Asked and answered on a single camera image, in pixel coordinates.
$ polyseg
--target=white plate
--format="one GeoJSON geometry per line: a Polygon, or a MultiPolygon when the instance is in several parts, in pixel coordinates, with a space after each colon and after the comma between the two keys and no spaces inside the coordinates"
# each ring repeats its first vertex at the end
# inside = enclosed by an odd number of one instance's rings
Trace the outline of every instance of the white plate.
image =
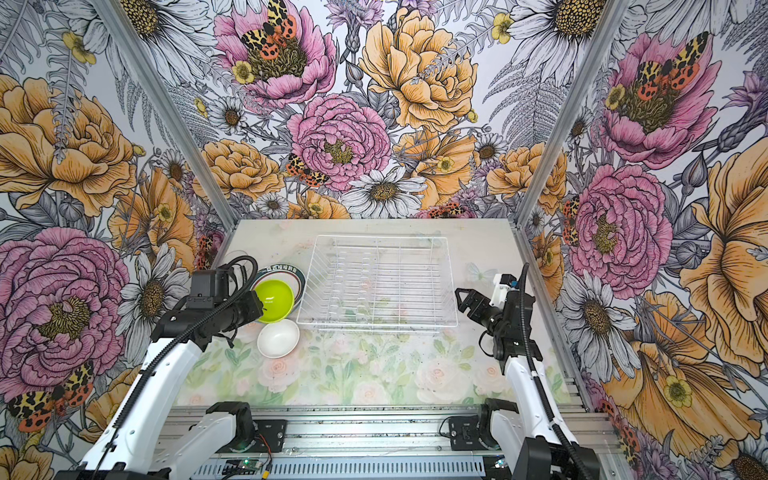
{"type": "Polygon", "coordinates": [[[299,327],[295,322],[282,319],[265,325],[259,333],[256,347],[268,359],[286,356],[299,344],[299,327]]]}

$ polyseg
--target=pink peony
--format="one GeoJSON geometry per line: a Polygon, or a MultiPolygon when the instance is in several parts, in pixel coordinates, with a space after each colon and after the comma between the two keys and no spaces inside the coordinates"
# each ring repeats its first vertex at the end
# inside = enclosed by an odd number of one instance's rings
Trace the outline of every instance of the pink peony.
{"type": "Polygon", "coordinates": [[[672,226],[663,213],[656,177],[639,165],[600,166],[579,197],[574,270],[601,278],[617,298],[642,293],[670,254],[672,226]]]}
{"type": "Polygon", "coordinates": [[[630,162],[643,162],[657,170],[671,164],[704,134],[716,108],[707,108],[710,90],[720,62],[710,65],[712,37],[697,65],[699,71],[681,90],[659,90],[650,100],[642,101],[637,90],[637,68],[644,61],[664,64],[675,58],[685,45],[672,45],[670,39],[660,44],[642,34],[619,61],[619,71],[608,80],[610,92],[605,108],[593,125],[594,141],[630,162]]]}
{"type": "Polygon", "coordinates": [[[256,113],[307,101],[330,90],[336,80],[336,45],[331,34],[323,37],[306,7],[298,12],[290,0],[286,6],[288,15],[296,19],[296,37],[273,60],[249,55],[240,39],[246,32],[263,28],[267,21],[265,5],[261,5],[260,13],[249,6],[245,15],[233,10],[231,17],[218,15],[214,19],[216,48],[223,52],[219,63],[233,70],[233,85],[245,88],[245,105],[256,113]]]}
{"type": "Polygon", "coordinates": [[[384,121],[375,110],[337,94],[314,98],[287,124],[293,153],[311,170],[330,177],[326,187],[347,191],[349,182],[382,170],[391,154],[384,121]]]}
{"type": "Polygon", "coordinates": [[[0,245],[0,393],[5,401],[53,390],[93,362],[96,375],[123,349],[115,336],[128,269],[81,230],[48,228],[0,245]]]}

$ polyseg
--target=wire dish rack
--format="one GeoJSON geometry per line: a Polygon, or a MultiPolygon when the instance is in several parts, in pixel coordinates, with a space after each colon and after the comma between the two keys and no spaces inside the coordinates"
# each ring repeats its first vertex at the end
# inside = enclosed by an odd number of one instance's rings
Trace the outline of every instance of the wire dish rack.
{"type": "Polygon", "coordinates": [[[297,322],[376,333],[457,326],[448,239],[318,235],[297,322]]]}

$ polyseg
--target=white daisy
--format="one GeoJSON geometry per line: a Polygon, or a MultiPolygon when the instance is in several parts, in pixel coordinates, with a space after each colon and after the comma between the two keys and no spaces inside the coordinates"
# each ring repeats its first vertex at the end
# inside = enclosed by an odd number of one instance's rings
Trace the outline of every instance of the white daisy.
{"type": "Polygon", "coordinates": [[[534,205],[531,211],[531,216],[525,223],[525,229],[528,230],[528,235],[533,238],[541,235],[544,231],[544,225],[547,223],[547,214],[538,204],[534,205]]]}
{"type": "Polygon", "coordinates": [[[246,127],[243,101],[237,97],[222,97],[208,104],[208,121],[229,135],[239,134],[246,127]]]}
{"type": "Polygon", "coordinates": [[[645,9],[650,15],[645,30],[658,31],[661,41],[672,37],[678,45],[702,31],[718,35],[728,15],[733,23],[743,22],[755,9],[755,0],[654,0],[645,9]]]}
{"type": "Polygon", "coordinates": [[[160,317],[189,293],[190,274],[181,260],[175,260],[176,248],[168,248],[167,243],[157,252],[154,265],[140,252],[136,259],[138,283],[129,283],[120,291],[123,303],[118,315],[122,318],[115,334],[125,335],[124,354],[130,365],[144,359],[149,335],[160,317]]]}
{"type": "Polygon", "coordinates": [[[739,456],[719,473],[723,480],[768,478],[768,440],[747,435],[739,442],[739,456]]]}
{"type": "Polygon", "coordinates": [[[288,200],[275,192],[264,194],[256,200],[256,208],[269,218],[285,218],[288,214],[288,200]]]}
{"type": "Polygon", "coordinates": [[[475,151],[483,163],[498,160],[502,154],[507,153],[508,144],[501,135],[478,134],[477,138],[475,151]]]}
{"type": "Polygon", "coordinates": [[[634,378],[640,359],[621,335],[636,323],[623,310],[611,307],[614,293],[608,284],[584,271],[584,278],[567,273],[555,309],[568,331],[568,341],[576,344],[584,368],[596,373],[601,382],[619,378],[611,354],[625,375],[634,378]]]}
{"type": "MultiPolygon", "coordinates": [[[[69,28],[83,37],[86,50],[107,52],[117,78],[126,74],[127,61],[93,7],[94,0],[60,0],[58,8],[69,20],[69,28]]],[[[139,38],[149,49],[154,66],[165,81],[204,78],[210,63],[209,47],[216,38],[207,33],[211,20],[208,4],[201,0],[121,0],[139,38]]]]}
{"type": "Polygon", "coordinates": [[[354,188],[341,197],[341,203],[360,218],[406,218],[422,207],[423,195],[412,195],[427,188],[424,177],[404,179],[405,167],[395,167],[386,175],[371,170],[359,180],[349,182],[354,188]]]}
{"type": "Polygon", "coordinates": [[[180,183],[187,169],[184,168],[184,157],[181,152],[169,148],[157,159],[157,165],[163,170],[163,174],[171,180],[180,183]]]}
{"type": "Polygon", "coordinates": [[[525,76],[543,65],[542,78],[568,82],[587,54],[589,39],[605,0],[512,0],[515,22],[508,29],[518,40],[512,63],[525,61],[525,76]]]}

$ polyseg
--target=metal beam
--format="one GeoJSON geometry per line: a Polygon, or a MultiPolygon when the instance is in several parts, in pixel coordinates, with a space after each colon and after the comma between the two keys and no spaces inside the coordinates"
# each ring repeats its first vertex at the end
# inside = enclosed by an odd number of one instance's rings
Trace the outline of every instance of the metal beam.
{"type": "Polygon", "coordinates": [[[131,20],[125,15],[120,0],[99,0],[91,4],[106,25],[120,53],[127,59],[134,80],[144,89],[152,105],[166,122],[165,127],[173,135],[181,153],[192,166],[192,171],[197,175],[200,185],[221,219],[224,233],[234,231],[238,219],[197,148],[176,104],[165,89],[165,83],[154,68],[154,60],[134,30],[131,20]]]}
{"type": "Polygon", "coordinates": [[[541,161],[531,178],[531,183],[515,216],[515,222],[519,227],[525,225],[544,190],[547,177],[558,159],[565,137],[576,120],[580,103],[587,94],[587,90],[592,86],[595,73],[611,48],[611,42],[614,40],[628,7],[629,0],[607,0],[603,8],[603,14],[594,30],[595,35],[587,48],[587,56],[575,72],[571,89],[568,91],[565,103],[560,108],[558,119],[554,121],[552,132],[549,134],[549,139],[547,139],[544,147],[544,153],[541,154],[541,161]]]}

